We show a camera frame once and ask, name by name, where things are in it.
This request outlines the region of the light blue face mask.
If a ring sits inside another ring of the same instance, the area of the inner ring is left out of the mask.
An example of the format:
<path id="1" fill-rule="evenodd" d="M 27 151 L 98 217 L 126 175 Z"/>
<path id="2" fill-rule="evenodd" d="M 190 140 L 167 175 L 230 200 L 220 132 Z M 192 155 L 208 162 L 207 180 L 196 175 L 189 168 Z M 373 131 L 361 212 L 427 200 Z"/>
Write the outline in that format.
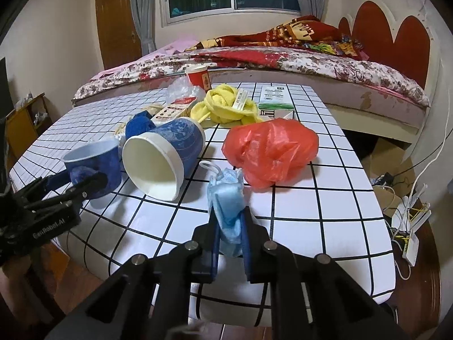
<path id="1" fill-rule="evenodd" d="M 220 227 L 220 252 L 229 257 L 242 255 L 240 214 L 246 207 L 243 171 L 221 169 L 208 160 L 200 167 L 212 173 L 207 187 L 209 210 L 215 213 Z"/>

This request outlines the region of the brown wooden door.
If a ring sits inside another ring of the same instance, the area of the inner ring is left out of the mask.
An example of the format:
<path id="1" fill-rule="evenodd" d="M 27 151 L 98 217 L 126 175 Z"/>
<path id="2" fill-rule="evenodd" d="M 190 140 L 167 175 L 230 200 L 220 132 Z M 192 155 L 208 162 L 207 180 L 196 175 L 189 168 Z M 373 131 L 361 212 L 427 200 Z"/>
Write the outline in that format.
<path id="1" fill-rule="evenodd" d="M 97 35 L 105 69 L 142 56 L 130 0 L 95 0 Z"/>

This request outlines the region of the large blue paper cup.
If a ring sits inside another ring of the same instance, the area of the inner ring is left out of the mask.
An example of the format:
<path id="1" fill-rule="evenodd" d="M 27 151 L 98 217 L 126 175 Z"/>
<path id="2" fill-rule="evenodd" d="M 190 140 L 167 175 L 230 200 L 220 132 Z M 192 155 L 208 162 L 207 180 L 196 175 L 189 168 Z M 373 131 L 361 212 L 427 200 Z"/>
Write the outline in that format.
<path id="1" fill-rule="evenodd" d="M 122 150 L 124 169 L 148 197 L 174 201 L 205 142 L 204 129 L 196 120 L 177 118 L 127 139 Z"/>

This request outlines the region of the blue cloth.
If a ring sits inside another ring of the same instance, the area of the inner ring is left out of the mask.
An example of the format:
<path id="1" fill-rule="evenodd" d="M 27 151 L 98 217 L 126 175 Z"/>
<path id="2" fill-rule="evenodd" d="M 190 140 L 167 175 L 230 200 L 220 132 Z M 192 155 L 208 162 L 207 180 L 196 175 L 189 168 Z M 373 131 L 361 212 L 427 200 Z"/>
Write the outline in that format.
<path id="1" fill-rule="evenodd" d="M 133 136 L 152 131 L 156 128 L 152 118 L 153 116 L 147 110 L 135 114 L 126 124 L 125 138 L 128 140 Z"/>

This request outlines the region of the red paper cup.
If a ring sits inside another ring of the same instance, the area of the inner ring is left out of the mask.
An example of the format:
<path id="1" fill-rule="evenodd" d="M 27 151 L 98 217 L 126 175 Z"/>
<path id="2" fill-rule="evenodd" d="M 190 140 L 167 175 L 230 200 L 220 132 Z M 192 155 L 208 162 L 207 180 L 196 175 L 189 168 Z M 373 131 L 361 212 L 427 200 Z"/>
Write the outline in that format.
<path id="1" fill-rule="evenodd" d="M 198 86 L 206 92 L 212 88 L 207 65 L 190 65 L 185 69 L 185 74 L 193 86 Z"/>

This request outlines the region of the small blue paper cup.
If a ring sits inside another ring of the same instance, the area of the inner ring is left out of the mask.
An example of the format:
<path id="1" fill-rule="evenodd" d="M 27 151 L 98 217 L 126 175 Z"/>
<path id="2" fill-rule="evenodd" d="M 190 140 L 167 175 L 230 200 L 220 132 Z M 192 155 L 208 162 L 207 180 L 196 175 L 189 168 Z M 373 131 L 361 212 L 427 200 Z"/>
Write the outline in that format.
<path id="1" fill-rule="evenodd" d="M 102 173 L 106 184 L 87 192 L 88 199 L 101 198 L 121 184 L 121 161 L 119 143 L 115 138 L 87 143 L 67 152 L 62 158 L 73 185 L 84 182 L 87 178 Z"/>

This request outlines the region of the white grid tablecloth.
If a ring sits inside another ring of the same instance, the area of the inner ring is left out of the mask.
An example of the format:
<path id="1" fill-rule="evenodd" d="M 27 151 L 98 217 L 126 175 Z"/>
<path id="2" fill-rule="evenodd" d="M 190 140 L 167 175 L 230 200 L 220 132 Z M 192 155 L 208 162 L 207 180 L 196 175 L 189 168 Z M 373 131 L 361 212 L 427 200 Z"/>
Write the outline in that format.
<path id="1" fill-rule="evenodd" d="M 270 238 L 302 256 L 325 253 L 376 301 L 396 286 L 392 244 L 369 178 L 335 118 L 309 86 L 288 86 L 296 119 L 319 137 L 315 160 L 292 181 L 254 191 L 247 204 Z M 96 101 L 70 110 L 19 158 L 10 175 L 16 187 L 64 168 L 62 156 L 114 128 L 147 105 L 163 104 L 162 89 Z M 112 193 L 84 203 L 81 223 L 56 238 L 73 260 L 100 279 L 137 253 L 164 255 L 188 241 L 209 219 L 210 172 L 195 168 L 177 199 L 147 197 L 127 177 Z M 270 324 L 270 289 L 247 282 L 240 258 L 220 257 L 214 283 L 193 285 L 190 315 L 235 326 Z"/>

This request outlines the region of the wooden side cabinet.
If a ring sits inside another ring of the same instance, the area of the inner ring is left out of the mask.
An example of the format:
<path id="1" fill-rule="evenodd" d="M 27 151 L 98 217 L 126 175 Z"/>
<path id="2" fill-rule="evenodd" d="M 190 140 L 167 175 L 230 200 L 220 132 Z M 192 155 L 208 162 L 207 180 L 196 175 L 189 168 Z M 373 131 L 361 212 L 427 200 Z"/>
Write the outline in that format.
<path id="1" fill-rule="evenodd" d="M 6 140 L 8 163 L 12 167 L 24 152 L 52 125 L 44 93 L 8 115 Z"/>

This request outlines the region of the cardboard box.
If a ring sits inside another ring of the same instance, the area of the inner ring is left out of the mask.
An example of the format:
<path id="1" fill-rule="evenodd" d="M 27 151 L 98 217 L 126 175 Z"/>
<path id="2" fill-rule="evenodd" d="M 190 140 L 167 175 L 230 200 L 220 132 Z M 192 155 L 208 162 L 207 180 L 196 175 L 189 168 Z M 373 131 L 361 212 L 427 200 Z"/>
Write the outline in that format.
<path id="1" fill-rule="evenodd" d="M 401 147 L 379 138 L 372 153 L 362 160 L 384 216 L 393 218 L 414 183 L 412 159 Z"/>

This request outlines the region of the white router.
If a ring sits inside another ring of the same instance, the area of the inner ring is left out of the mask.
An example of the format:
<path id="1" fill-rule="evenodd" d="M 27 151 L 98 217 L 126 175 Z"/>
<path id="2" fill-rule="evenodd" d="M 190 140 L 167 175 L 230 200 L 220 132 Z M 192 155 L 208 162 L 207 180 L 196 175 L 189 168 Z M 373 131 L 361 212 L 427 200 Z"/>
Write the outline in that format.
<path id="1" fill-rule="evenodd" d="M 411 197 L 403 197 L 401 203 L 395 208 L 391 219 L 391 229 L 393 234 L 399 232 L 411 234 L 416 233 L 422 225 L 431 217 L 430 203 L 422 203 L 416 206 L 419 197 L 428 189 L 426 183 L 422 188 Z"/>

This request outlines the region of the grey left curtain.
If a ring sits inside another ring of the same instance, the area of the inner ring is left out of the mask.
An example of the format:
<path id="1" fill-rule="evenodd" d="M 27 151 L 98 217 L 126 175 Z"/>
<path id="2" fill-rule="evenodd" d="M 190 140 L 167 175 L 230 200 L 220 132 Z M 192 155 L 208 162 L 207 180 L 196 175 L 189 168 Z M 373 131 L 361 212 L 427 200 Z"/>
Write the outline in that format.
<path id="1" fill-rule="evenodd" d="M 156 50 L 154 41 L 155 0 L 130 0 L 131 14 L 140 39 L 142 55 Z"/>

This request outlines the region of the white modem box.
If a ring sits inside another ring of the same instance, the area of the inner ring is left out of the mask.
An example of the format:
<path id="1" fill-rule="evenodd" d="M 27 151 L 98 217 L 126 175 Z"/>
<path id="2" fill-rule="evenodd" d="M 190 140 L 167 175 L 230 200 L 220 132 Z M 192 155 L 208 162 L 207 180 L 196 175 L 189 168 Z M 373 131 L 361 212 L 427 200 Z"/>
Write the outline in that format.
<path id="1" fill-rule="evenodd" d="M 405 242 L 402 258 L 411 266 L 415 267 L 418 258 L 419 239 L 415 234 L 411 234 Z"/>

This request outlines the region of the red plastic bag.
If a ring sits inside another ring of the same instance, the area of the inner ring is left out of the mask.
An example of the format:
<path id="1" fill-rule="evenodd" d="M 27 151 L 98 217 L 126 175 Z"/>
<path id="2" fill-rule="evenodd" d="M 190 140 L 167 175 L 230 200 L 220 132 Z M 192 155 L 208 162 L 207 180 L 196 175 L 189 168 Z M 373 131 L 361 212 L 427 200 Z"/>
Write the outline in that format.
<path id="1" fill-rule="evenodd" d="M 288 182 L 318 154 L 317 133 L 297 120 L 276 118 L 232 128 L 222 146 L 228 162 L 257 190 Z"/>

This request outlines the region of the green white medicine box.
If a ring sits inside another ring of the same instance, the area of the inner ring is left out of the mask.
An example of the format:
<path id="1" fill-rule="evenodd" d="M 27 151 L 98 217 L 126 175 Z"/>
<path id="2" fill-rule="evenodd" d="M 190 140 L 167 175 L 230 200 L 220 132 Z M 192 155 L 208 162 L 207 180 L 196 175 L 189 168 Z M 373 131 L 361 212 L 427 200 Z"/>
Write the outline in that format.
<path id="1" fill-rule="evenodd" d="M 295 106 L 287 86 L 276 84 L 263 86 L 258 102 L 259 115 L 264 120 L 295 118 Z"/>

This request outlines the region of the yellow cloth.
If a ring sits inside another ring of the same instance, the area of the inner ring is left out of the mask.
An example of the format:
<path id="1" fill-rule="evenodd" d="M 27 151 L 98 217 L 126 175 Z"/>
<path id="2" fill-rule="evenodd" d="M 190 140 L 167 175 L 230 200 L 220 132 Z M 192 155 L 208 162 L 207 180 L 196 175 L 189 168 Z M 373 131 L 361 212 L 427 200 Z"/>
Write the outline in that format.
<path id="1" fill-rule="evenodd" d="M 210 120 L 216 124 L 239 122 L 242 125 L 263 122 L 257 104 L 247 92 L 228 84 L 220 84 L 207 91 L 204 99 L 191 109 L 192 120 Z"/>

